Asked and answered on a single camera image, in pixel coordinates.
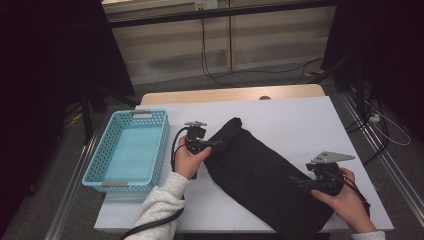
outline white sleeve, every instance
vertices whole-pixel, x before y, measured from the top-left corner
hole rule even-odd
[[[190,181],[187,178],[178,173],[171,172],[165,184],[160,188],[154,187],[147,199],[143,202],[137,213],[137,221],[134,227],[165,219],[183,208],[184,200],[181,198],[189,184]],[[173,239],[176,227],[177,223],[176,220],[174,220],[170,223],[131,235],[125,240]]]
[[[353,240],[385,240],[386,234],[382,231],[352,234]]]

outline black fabric bag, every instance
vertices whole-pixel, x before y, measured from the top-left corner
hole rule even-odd
[[[333,210],[298,189],[289,176],[310,178],[241,125],[233,118],[210,139],[227,143],[204,161],[212,179],[285,239],[312,239]]]

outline white table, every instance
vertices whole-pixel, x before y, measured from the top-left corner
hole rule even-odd
[[[163,184],[170,171],[172,140],[185,122],[207,122],[205,139],[208,139],[232,117],[240,117],[244,129],[312,178],[314,175],[307,171],[305,164],[323,150],[354,155],[356,159],[340,162],[339,165],[355,172],[357,185],[371,204],[371,219],[376,228],[393,229],[328,97],[159,104],[137,108],[164,108],[168,111],[171,129],[159,185]],[[141,193],[108,193],[95,229],[118,232],[132,228],[145,197],[146,194]],[[226,195],[212,181],[204,165],[199,169],[198,179],[191,182],[185,198],[186,207],[178,219],[177,232],[274,232]],[[333,215],[322,232],[347,229],[346,224]]]

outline basket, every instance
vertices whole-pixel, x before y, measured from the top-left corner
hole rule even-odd
[[[113,113],[83,178],[100,192],[149,192],[158,184],[169,122],[166,110]]]

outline human hand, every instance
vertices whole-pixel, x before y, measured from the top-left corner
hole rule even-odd
[[[355,182],[355,174],[346,169],[340,168],[346,178]],[[312,190],[312,196],[333,208],[334,212],[342,218],[354,233],[367,233],[377,231],[371,222],[364,205],[358,194],[347,185],[337,196],[330,196],[318,190]]]
[[[178,146],[185,145],[187,136],[180,138]],[[175,153],[175,172],[190,180],[199,170],[200,163],[212,152],[211,147],[205,148],[200,153],[194,155],[185,146],[178,147]]]

